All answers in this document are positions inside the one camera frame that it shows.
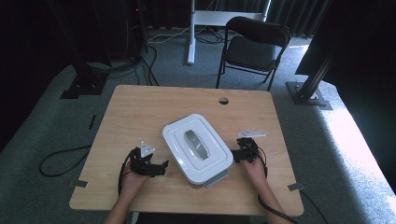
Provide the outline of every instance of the table surface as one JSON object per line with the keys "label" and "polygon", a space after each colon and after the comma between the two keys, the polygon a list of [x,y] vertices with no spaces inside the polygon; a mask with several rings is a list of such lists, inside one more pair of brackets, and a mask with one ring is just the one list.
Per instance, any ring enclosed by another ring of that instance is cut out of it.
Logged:
{"label": "table surface", "polygon": [[[219,103],[225,97],[227,105]],[[267,156],[268,182],[288,215],[304,208],[297,190],[289,191],[295,177],[270,92],[180,87],[118,86],[70,200],[73,209],[110,210],[118,198],[120,167],[141,141],[156,148],[151,162],[169,160],[166,174],[148,180],[131,205],[131,211],[263,215],[257,192],[242,165],[233,163],[229,176],[212,187],[191,184],[181,172],[163,139],[163,128],[190,114],[201,114],[229,149],[246,130],[265,132],[255,138]]]}

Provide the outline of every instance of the chair backrest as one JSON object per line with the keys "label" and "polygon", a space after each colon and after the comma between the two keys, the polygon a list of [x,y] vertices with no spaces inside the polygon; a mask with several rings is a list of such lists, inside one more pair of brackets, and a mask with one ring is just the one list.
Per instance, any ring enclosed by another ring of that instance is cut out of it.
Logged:
{"label": "chair backrest", "polygon": [[233,17],[226,24],[226,34],[229,30],[255,42],[280,46],[285,48],[290,40],[289,28],[284,25],[266,21],[257,21],[246,17]]}

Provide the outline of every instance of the gray carpet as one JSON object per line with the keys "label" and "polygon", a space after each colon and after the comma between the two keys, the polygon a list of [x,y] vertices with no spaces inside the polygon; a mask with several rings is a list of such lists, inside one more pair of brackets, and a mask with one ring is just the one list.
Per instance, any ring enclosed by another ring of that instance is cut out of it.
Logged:
{"label": "gray carpet", "polygon": [[[160,30],[151,35],[166,32],[171,31]],[[209,35],[200,37],[214,40]],[[162,86],[214,88],[221,45],[197,42],[195,64],[187,65],[188,44],[185,38],[152,43],[158,52],[152,67],[155,77]],[[319,86],[333,110],[292,102],[285,83],[306,79],[294,72],[307,45],[309,40],[292,39],[271,90],[296,179],[307,185],[304,192],[329,223],[396,223],[396,197],[336,88],[325,82]],[[154,50],[148,49],[143,55],[151,63]],[[123,62],[114,62],[115,66],[120,64]],[[147,84],[147,69],[143,67],[140,63],[135,69],[114,72],[102,95],[75,100],[60,99],[76,75],[72,66],[52,80],[34,111],[0,154],[0,223],[103,222],[107,212],[75,211],[68,205],[73,193],[68,184],[78,179],[84,162],[54,178],[40,175],[38,165],[51,152],[90,145],[114,88],[119,84]],[[230,70],[222,77],[220,87],[266,90],[261,77],[238,74]],[[96,120],[90,128],[93,115]],[[86,151],[88,148],[59,155],[44,168],[52,174],[61,172]],[[296,219],[300,223],[324,223],[314,205],[304,196],[302,199],[304,214]],[[263,218],[252,217],[251,222],[262,223]]]}

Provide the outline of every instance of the black chair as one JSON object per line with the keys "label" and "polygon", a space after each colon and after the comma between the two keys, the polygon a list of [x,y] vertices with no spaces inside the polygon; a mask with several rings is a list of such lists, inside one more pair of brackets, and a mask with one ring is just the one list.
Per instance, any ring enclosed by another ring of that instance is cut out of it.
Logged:
{"label": "black chair", "polygon": [[[237,33],[228,44],[229,33]],[[271,77],[267,90],[271,90],[280,58],[291,40],[289,28],[246,17],[234,17],[225,26],[224,48],[219,66],[216,89],[225,68]]]}

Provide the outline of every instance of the container lid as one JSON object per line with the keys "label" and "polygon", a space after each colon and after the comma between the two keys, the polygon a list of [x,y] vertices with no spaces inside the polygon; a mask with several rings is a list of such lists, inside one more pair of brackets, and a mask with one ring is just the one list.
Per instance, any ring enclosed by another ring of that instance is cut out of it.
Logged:
{"label": "container lid", "polygon": [[230,149],[202,115],[191,114],[165,126],[163,137],[192,184],[204,184],[233,163]]}

